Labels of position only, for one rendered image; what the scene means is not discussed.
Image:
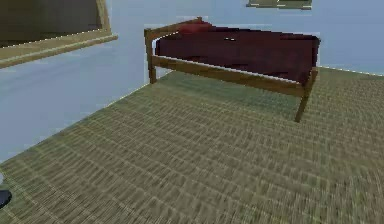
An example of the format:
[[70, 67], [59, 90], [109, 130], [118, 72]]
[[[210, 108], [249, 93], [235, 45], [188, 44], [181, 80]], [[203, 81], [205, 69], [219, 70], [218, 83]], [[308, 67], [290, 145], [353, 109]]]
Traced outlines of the wooden framed wall picture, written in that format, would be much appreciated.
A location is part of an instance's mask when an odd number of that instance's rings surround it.
[[248, 0], [247, 7], [311, 10], [312, 0]]

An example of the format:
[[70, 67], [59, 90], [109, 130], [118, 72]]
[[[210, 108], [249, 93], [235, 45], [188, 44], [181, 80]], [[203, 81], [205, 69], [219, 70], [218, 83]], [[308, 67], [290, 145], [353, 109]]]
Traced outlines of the red pillow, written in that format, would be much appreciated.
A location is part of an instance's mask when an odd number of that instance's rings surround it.
[[181, 34], [193, 34], [198, 32], [206, 32], [213, 28], [213, 25], [205, 21], [197, 21], [193, 23], [183, 24], [179, 27], [178, 32]]

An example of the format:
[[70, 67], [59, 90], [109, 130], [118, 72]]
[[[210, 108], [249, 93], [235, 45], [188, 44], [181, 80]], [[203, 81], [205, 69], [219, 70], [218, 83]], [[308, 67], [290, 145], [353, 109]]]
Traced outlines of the wooden framed window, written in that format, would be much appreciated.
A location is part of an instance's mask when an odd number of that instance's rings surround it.
[[106, 0], [0, 0], [0, 69], [117, 38]]

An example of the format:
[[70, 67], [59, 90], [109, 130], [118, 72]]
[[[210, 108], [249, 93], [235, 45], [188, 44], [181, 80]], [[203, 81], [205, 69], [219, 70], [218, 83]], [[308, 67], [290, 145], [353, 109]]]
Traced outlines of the small black round object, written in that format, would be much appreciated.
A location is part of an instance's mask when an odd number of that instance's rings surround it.
[[6, 206], [12, 199], [12, 193], [9, 190], [0, 190], [0, 209]]

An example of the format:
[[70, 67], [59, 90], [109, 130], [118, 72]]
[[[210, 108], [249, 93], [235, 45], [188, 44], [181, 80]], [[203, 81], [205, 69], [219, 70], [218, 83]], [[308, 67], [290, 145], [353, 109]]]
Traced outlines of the wooden bed with maroon cover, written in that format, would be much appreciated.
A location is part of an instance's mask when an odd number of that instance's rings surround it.
[[319, 37], [214, 25], [206, 32], [178, 32], [197, 21], [203, 19], [144, 30], [151, 83], [161, 67], [292, 95], [301, 99], [295, 115], [301, 120], [318, 74]]

